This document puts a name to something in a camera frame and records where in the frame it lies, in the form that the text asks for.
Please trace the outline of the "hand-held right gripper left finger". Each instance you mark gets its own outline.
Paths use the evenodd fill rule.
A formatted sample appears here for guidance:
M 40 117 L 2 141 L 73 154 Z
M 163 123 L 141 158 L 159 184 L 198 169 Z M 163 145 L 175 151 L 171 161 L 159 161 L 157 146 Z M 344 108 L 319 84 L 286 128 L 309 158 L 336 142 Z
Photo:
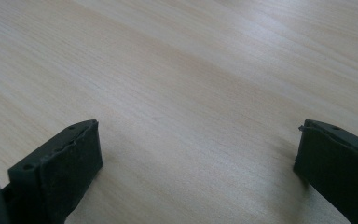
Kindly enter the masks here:
M 12 224 L 63 224 L 103 167 L 95 119 L 71 125 L 8 169 Z

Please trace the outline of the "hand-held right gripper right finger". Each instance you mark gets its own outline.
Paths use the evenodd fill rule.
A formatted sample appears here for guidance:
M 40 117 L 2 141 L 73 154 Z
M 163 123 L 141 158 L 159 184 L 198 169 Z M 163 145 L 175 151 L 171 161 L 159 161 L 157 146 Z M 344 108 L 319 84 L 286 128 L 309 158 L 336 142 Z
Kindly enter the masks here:
M 299 130 L 302 135 L 295 173 L 351 224 L 358 224 L 358 136 L 312 119 L 307 119 Z

